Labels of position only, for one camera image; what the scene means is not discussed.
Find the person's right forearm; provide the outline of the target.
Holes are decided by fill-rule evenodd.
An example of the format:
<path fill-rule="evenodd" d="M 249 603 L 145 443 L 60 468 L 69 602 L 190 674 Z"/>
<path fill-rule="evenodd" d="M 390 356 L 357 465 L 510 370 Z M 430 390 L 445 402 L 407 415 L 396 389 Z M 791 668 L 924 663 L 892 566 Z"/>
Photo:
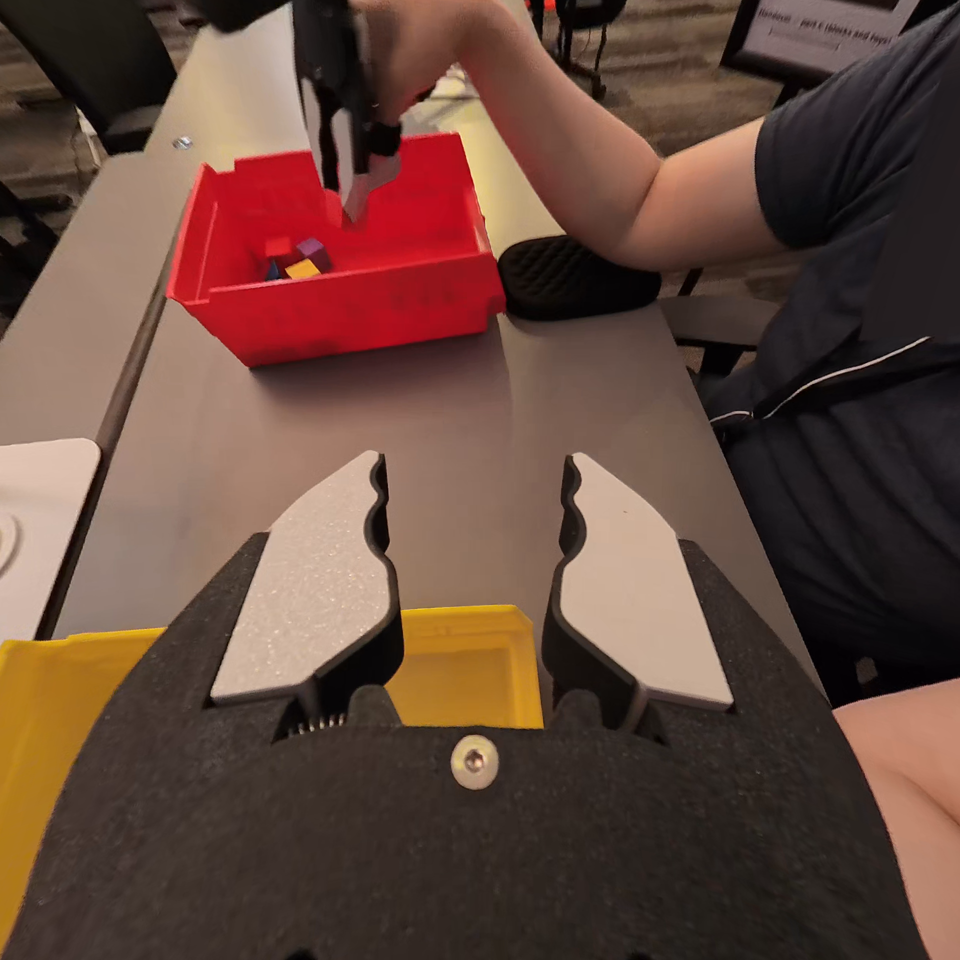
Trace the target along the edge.
<path fill-rule="evenodd" d="M 757 183 L 763 118 L 666 158 L 579 88 L 500 2 L 446 2 L 454 61 L 562 230 L 669 273 L 781 254 Z"/>

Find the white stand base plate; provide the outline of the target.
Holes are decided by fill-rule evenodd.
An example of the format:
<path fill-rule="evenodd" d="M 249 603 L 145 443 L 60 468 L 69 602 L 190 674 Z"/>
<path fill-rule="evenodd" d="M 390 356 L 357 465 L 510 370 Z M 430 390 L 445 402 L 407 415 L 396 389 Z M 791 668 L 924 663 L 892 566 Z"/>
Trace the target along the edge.
<path fill-rule="evenodd" d="M 89 438 L 1 447 L 1 641 L 32 641 L 101 461 Z"/>

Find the yellow plastic bin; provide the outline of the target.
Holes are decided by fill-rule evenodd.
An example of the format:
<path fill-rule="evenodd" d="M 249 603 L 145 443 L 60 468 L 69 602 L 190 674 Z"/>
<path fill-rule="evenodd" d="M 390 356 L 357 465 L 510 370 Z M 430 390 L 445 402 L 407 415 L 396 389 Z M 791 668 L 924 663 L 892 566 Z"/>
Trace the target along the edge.
<path fill-rule="evenodd" d="M 534 629 L 516 606 L 402 612 L 405 654 L 387 683 L 409 726 L 544 726 Z M 1 646 L 1 946 L 42 836 L 94 721 L 162 629 Z"/>

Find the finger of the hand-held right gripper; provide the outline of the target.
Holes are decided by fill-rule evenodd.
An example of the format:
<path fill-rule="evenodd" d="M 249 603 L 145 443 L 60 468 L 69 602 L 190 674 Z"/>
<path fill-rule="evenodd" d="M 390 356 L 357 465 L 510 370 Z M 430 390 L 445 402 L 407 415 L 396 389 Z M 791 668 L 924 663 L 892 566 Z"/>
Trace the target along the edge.
<path fill-rule="evenodd" d="M 339 154 L 332 121 L 340 109 L 336 93 L 314 78 L 298 78 L 299 100 L 309 148 L 321 186 L 340 193 Z"/>
<path fill-rule="evenodd" d="M 378 122 L 364 125 L 354 114 L 337 111 L 332 138 L 337 157 L 335 190 L 345 217 L 359 223 L 371 194 L 400 174 L 400 128 Z"/>

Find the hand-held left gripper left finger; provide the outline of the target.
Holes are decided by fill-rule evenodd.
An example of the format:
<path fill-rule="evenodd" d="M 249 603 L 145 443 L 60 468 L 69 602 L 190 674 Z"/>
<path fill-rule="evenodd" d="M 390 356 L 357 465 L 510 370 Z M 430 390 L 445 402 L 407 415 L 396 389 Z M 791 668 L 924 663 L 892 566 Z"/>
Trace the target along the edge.
<path fill-rule="evenodd" d="M 366 450 L 272 523 L 209 699 L 283 702 L 282 732 L 349 723 L 357 690 L 384 687 L 405 653 L 385 455 Z"/>

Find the black framed sign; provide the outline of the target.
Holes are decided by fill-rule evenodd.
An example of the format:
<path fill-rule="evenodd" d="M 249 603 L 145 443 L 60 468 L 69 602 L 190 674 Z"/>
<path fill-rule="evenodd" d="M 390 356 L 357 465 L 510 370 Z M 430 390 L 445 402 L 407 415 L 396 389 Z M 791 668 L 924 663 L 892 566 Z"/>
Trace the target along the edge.
<path fill-rule="evenodd" d="M 743 1 L 721 66 L 782 84 L 818 85 L 886 49 L 919 1 Z"/>

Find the person in navy shirt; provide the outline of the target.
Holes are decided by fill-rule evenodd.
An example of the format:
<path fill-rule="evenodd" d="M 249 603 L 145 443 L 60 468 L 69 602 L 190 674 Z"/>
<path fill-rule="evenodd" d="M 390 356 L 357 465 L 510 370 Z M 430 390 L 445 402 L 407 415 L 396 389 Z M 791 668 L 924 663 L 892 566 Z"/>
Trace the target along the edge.
<path fill-rule="evenodd" d="M 897 342 L 831 363 L 858 338 L 891 218 L 958 41 L 958 4 L 787 102 L 754 151 L 774 238 L 817 249 L 755 359 L 705 409 L 811 658 L 838 702 L 856 661 L 906 682 L 958 676 L 958 367 L 823 403 L 822 383 Z"/>

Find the black office chair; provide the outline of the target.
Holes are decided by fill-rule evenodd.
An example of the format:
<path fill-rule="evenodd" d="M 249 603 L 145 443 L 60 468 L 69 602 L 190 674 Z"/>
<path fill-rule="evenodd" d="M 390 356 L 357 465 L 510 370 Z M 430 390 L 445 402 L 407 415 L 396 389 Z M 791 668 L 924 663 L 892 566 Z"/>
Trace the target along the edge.
<path fill-rule="evenodd" d="M 544 37 L 546 10 L 554 11 L 558 18 L 558 36 L 553 59 L 567 76 L 588 80 L 591 98 L 598 103 L 603 102 L 607 88 L 599 68 L 607 31 L 623 13 L 627 1 L 528 1 L 525 5 L 539 39 Z M 575 33 L 586 31 L 590 34 L 594 30 L 599 30 L 599 44 L 594 65 L 588 67 L 574 60 L 572 41 Z"/>
<path fill-rule="evenodd" d="M 108 155 L 144 150 L 177 70 L 138 2 L 3 1 L 1 20 Z"/>

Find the red plastic bin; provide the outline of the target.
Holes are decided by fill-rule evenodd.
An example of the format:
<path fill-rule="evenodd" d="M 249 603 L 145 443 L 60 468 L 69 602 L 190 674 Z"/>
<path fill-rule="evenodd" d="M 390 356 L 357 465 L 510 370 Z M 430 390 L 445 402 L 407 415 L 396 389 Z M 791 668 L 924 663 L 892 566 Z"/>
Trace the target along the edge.
<path fill-rule="evenodd" d="M 506 299 L 463 140 L 404 137 L 399 156 L 356 232 L 328 224 L 309 150 L 201 164 L 167 297 L 251 369 L 484 332 Z M 263 242 L 284 235 L 295 254 L 283 272 L 308 237 L 333 269 L 265 282 Z"/>

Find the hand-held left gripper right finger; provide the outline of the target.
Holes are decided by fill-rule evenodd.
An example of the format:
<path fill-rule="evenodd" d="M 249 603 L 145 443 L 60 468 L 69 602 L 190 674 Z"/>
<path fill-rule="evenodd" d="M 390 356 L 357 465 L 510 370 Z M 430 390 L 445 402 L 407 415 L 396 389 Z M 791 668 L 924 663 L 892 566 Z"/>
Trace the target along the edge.
<path fill-rule="evenodd" d="M 541 656 L 562 694 L 635 731 L 653 702 L 726 713 L 735 703 L 678 535 L 589 455 L 567 455 Z"/>

